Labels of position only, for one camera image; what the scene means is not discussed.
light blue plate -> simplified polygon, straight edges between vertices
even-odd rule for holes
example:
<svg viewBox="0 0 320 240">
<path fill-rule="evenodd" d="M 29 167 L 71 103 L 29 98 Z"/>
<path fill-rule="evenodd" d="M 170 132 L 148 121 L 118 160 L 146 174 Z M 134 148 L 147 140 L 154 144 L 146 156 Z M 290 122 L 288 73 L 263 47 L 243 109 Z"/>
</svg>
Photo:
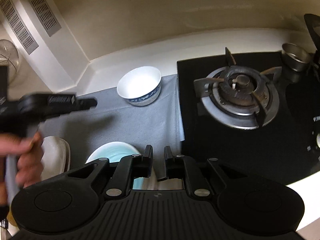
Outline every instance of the light blue plate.
<svg viewBox="0 0 320 240">
<path fill-rule="evenodd" d="M 87 159 L 86 163 L 92 162 L 98 158 L 108 158 L 111 163 L 119 162 L 122 157 L 140 154 L 132 145 L 124 142 L 110 142 L 100 146 Z M 133 189 L 142 189 L 143 178 L 137 178 L 133 181 Z"/>
</svg>

hand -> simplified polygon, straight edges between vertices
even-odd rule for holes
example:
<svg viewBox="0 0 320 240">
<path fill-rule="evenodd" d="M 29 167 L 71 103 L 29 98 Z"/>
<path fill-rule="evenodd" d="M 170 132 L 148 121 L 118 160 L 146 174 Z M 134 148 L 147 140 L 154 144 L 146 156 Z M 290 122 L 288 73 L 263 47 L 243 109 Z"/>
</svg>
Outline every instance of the hand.
<svg viewBox="0 0 320 240">
<path fill-rule="evenodd" d="M 39 182 L 43 171 L 41 148 L 43 139 L 39 132 L 33 138 L 21 139 L 12 134 L 0 134 L 0 157 L 12 154 L 20 156 L 17 167 L 16 183 L 21 187 L 28 187 Z M 5 182 L 0 182 L 0 205 L 7 204 Z"/>
</svg>

stainless steel bowl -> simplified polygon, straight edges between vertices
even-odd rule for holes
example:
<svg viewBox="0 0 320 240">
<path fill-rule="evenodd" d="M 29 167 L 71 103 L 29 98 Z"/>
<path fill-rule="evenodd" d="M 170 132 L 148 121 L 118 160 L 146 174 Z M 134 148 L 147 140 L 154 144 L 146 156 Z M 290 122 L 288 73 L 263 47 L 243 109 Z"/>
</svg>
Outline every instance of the stainless steel bowl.
<svg viewBox="0 0 320 240">
<path fill-rule="evenodd" d="M 302 72 L 308 68 L 311 56 L 298 45 L 284 43 L 282 44 L 282 60 L 294 71 Z"/>
</svg>

gray dish towel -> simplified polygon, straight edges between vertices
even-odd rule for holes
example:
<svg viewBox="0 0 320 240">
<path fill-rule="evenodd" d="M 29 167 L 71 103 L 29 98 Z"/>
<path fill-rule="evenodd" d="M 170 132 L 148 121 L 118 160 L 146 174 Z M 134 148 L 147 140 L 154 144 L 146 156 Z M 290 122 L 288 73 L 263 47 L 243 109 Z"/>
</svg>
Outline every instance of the gray dish towel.
<svg viewBox="0 0 320 240">
<path fill-rule="evenodd" d="M 70 144 L 71 166 L 85 163 L 101 145 L 123 141 L 143 153 L 147 144 L 153 146 L 153 167 L 158 179 L 165 177 L 164 147 L 174 155 L 180 153 L 180 105 L 177 75 L 161 80 L 159 98 L 148 106 L 132 106 L 120 98 L 116 88 L 98 91 L 81 98 L 95 97 L 95 109 L 74 112 L 49 119 L 40 126 L 43 135 L 58 136 Z"/>
</svg>

gas stove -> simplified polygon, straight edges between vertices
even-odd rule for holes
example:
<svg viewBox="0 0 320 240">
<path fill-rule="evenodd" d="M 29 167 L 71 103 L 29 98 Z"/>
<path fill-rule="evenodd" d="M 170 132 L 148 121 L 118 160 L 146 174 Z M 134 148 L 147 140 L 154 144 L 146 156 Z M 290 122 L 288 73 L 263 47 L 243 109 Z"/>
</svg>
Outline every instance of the gas stove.
<svg viewBox="0 0 320 240">
<path fill-rule="evenodd" d="M 262 72 L 238 66 L 226 48 L 228 66 L 196 79 L 196 96 L 201 98 L 208 113 L 217 121 L 233 128 L 256 129 L 271 122 L 279 109 L 277 82 L 282 67 Z M 273 74 L 273 82 L 265 75 Z"/>
<path fill-rule="evenodd" d="M 281 52 L 179 61 L 182 154 L 215 156 L 284 185 L 320 170 L 314 133 L 320 84 Z"/>
</svg>

